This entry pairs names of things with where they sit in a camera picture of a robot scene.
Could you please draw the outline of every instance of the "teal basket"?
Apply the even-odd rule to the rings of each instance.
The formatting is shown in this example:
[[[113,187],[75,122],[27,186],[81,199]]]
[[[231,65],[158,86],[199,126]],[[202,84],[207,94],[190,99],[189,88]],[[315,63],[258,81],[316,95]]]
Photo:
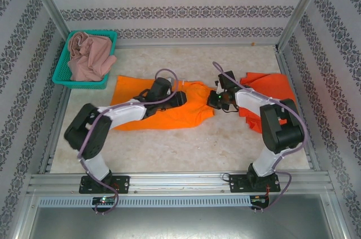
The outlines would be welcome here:
[[[54,75],[52,76],[52,81],[55,84],[61,84],[68,88],[87,88],[92,90],[104,90],[107,87],[109,73],[106,74],[102,81],[90,82],[90,81],[71,81],[72,72],[68,66],[68,61],[70,61],[70,52],[68,50],[68,42],[70,38],[75,34],[75,32],[86,32],[87,34],[99,35],[109,37],[112,41],[112,48],[109,55],[114,54],[115,44],[117,42],[117,33],[108,31],[108,30],[74,30],[70,32],[67,42],[61,52],[59,62],[55,68]]]

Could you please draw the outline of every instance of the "beige cloth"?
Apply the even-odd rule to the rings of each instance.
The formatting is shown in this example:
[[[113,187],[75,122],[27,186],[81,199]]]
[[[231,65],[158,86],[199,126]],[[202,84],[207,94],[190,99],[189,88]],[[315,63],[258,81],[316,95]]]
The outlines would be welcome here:
[[[68,43],[71,80],[101,81],[117,60],[114,55],[109,56],[111,48],[112,41],[108,37],[75,33]]]

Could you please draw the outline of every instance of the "orange cloth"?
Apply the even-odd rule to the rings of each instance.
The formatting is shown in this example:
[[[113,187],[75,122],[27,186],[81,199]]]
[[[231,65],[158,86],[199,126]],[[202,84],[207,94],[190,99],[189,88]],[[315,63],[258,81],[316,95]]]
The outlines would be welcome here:
[[[284,74],[247,73],[247,76],[241,78],[240,82],[242,85],[248,85],[266,96],[280,100],[290,98],[296,102],[293,91],[288,84],[287,76]],[[239,108],[239,116],[246,117],[249,128],[262,133],[260,116],[245,108]]]
[[[154,79],[139,79],[133,77],[118,76],[111,105],[124,103],[139,95],[143,90],[151,88]],[[178,90],[187,95],[187,102],[177,108],[165,111],[157,111],[156,114],[141,121],[128,122],[119,125],[118,130],[141,130],[141,129],[179,129],[198,126],[212,116],[213,108],[207,106],[207,98],[211,88],[202,82],[179,81]]]

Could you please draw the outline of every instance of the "purple cable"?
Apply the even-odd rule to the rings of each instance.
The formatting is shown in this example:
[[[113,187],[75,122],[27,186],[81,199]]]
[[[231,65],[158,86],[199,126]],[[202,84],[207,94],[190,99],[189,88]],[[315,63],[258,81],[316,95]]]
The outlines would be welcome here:
[[[79,150],[79,153],[77,155],[77,159],[80,161],[80,164],[82,165],[82,167],[84,168],[85,172],[94,180],[96,181],[98,184],[108,188],[109,190],[111,190],[112,192],[114,192],[115,194],[115,197],[116,197],[116,201],[114,203],[114,205],[109,208],[109,210],[105,211],[105,212],[102,212],[102,215],[105,215],[107,213],[110,213],[112,210],[115,209],[115,207],[117,206],[118,202],[119,202],[119,194],[118,192],[112,188],[111,186],[107,185],[107,184],[104,184],[102,181],[98,180],[91,172],[90,170],[85,166],[85,162],[84,162],[84,159],[82,158],[82,155],[83,155],[83,152],[85,150],[85,147],[86,147],[86,144],[88,143],[89,139],[90,139],[90,136],[91,134],[93,133],[94,131],[94,127],[95,125],[98,123],[98,121],[100,120],[101,116],[106,114],[107,112],[109,112],[110,110],[113,110],[113,109],[116,109],[116,108],[120,108],[120,107],[125,107],[125,106],[128,106],[128,105],[156,105],[156,104],[161,104],[161,103],[164,103],[166,101],[168,101],[169,99],[171,99],[175,93],[178,91],[178,77],[177,75],[170,69],[166,69],[166,68],[162,68],[160,69],[156,75],[155,75],[155,79],[157,79],[157,76],[160,72],[162,71],[167,71],[167,72],[170,72],[173,76],[174,76],[174,79],[175,79],[175,90],[165,99],[163,100],[160,100],[160,101],[154,101],[154,102],[144,102],[144,103],[133,103],[133,102],[127,102],[127,103],[121,103],[121,104],[117,104],[117,105],[114,105],[114,106],[111,106],[107,109],[105,109],[104,111],[102,111],[94,120],[93,124],[91,125],[89,131],[88,131],[88,134],[86,135],[85,139],[84,139],[84,142],[83,144],[81,145],[81,148]],[[95,206],[95,213],[98,214],[99,211],[97,210],[98,206],[96,205]]]
[[[224,75],[225,77],[227,77],[230,81],[232,81],[234,84],[240,86],[243,90],[251,93],[251,94],[255,94],[257,95],[258,97],[262,98],[262,99],[265,99],[265,100],[269,100],[271,101],[272,103],[276,104],[276,105],[279,105],[280,107],[286,109],[288,112],[290,112],[292,115],[295,116],[295,118],[300,122],[301,126],[302,126],[302,129],[303,129],[303,133],[304,133],[304,138],[303,138],[303,142],[298,146],[296,147],[295,149],[293,149],[292,151],[289,151],[289,152],[286,152],[284,153],[281,157],[279,157],[276,162],[273,164],[272,166],[272,169],[275,171],[275,168],[276,166],[278,165],[278,163],[287,155],[291,154],[291,153],[296,153],[298,152],[299,150],[301,150],[302,148],[304,148],[304,146],[306,145],[308,139],[309,139],[309,135],[308,135],[308,132],[307,132],[307,128],[306,128],[306,125],[305,123],[303,122],[303,120],[301,119],[301,117],[291,108],[289,108],[288,106],[282,104],[280,101],[278,100],[275,100],[273,98],[270,98],[270,97],[267,97],[263,94],[260,94],[259,92],[256,92],[252,89],[249,89],[243,85],[241,85],[238,81],[234,80],[233,78],[231,78],[228,74],[226,74],[224,71],[223,71],[223,68],[220,66],[220,64],[216,61],[213,62],[213,66],[218,70],[220,71],[220,73],[222,75]],[[278,202],[278,200],[280,200],[280,198],[282,197],[282,195],[284,194],[284,192],[287,191],[289,185],[291,184],[291,181],[292,181],[292,175],[286,171],[276,171],[277,174],[283,174],[283,175],[288,175],[289,176],[289,180],[286,184],[286,186],[283,188],[283,190],[281,191],[281,193],[278,195],[278,197],[275,199],[274,202],[272,202],[270,205],[268,205],[267,208],[263,209],[262,211],[266,211],[268,210],[269,208],[271,208],[272,206],[274,206],[275,203]]]

